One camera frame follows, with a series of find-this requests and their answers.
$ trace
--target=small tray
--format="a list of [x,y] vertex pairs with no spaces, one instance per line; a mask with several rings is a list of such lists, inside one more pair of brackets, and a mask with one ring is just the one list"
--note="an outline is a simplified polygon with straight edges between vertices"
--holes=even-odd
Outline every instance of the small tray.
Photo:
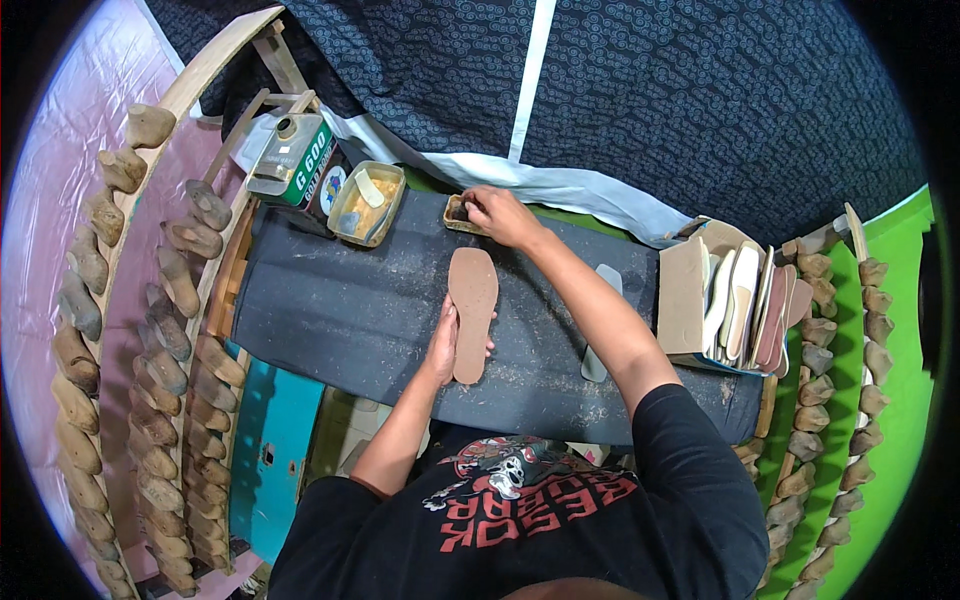
[[[353,228],[350,227],[350,221],[358,220],[361,217],[349,215],[359,214],[353,210],[360,200],[360,190],[357,189],[356,175],[364,169],[367,170],[367,173],[370,174],[372,179],[396,183],[397,186],[393,196],[387,197],[383,203],[383,206],[386,206],[386,210],[380,212],[379,208],[373,209],[372,211],[375,215],[374,222],[370,224],[370,228],[363,234],[359,234],[355,229],[357,221],[353,221]],[[352,244],[366,246],[367,248],[376,248],[383,242],[383,238],[387,235],[390,225],[394,222],[396,210],[400,206],[400,199],[403,198],[403,191],[406,187],[407,179],[403,174],[403,169],[392,164],[364,160],[354,167],[350,176],[344,182],[344,186],[337,194],[337,199],[330,208],[327,226],[342,240]]]
[[454,194],[450,196],[449,200],[446,201],[446,208],[444,209],[444,227],[447,229],[453,229],[454,231],[463,231],[465,233],[473,233],[475,235],[483,235],[490,237],[478,226],[474,225],[470,221],[460,221],[458,219],[451,218],[453,211],[461,206],[464,203],[464,199],[460,194]]

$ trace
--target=teal panel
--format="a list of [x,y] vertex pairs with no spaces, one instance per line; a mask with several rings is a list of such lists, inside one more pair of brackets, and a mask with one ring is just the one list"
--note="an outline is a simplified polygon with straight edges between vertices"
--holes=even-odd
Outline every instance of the teal panel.
[[[227,340],[227,352],[239,347]],[[324,384],[252,358],[230,469],[230,534],[269,564],[297,511],[297,490]]]

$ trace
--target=workbench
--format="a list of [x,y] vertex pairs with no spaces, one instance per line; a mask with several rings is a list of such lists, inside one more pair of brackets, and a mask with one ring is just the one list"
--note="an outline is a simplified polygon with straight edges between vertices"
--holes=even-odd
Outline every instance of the workbench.
[[[580,375],[587,343],[545,277],[520,252],[444,228],[446,200],[406,190],[376,249],[299,231],[261,207],[232,339],[271,365],[394,405],[436,325],[450,256],[458,247],[482,248],[500,284],[491,325],[496,350],[479,383],[441,390],[433,418],[508,434],[631,445],[616,385]],[[619,271],[624,298],[646,323],[656,322],[657,251],[540,220],[590,267],[605,263]],[[760,377],[677,371],[728,443],[753,435]]]

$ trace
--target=brown insole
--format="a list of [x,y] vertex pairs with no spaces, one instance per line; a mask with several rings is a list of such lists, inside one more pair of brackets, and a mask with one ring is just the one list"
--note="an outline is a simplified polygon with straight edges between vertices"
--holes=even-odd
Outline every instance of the brown insole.
[[447,287],[460,316],[453,378],[469,385],[483,375],[487,332],[499,294],[490,255],[478,248],[458,248],[450,258]]

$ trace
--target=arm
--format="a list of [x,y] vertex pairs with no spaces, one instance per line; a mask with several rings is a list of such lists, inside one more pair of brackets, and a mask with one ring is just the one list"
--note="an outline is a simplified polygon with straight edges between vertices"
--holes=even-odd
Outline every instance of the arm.
[[[457,309],[450,296],[447,296],[423,364],[400,395],[390,416],[373,435],[370,445],[360,455],[350,474],[350,479],[363,484],[381,498],[399,492],[407,482],[433,410],[433,400],[440,388],[453,379],[457,331]],[[490,340],[487,341],[487,349],[487,356],[490,356],[490,350],[493,349]]]
[[620,388],[630,420],[648,392],[664,383],[680,383],[657,338],[634,308],[513,194],[478,185],[467,190],[464,199],[475,225],[500,244],[526,253],[557,290]]

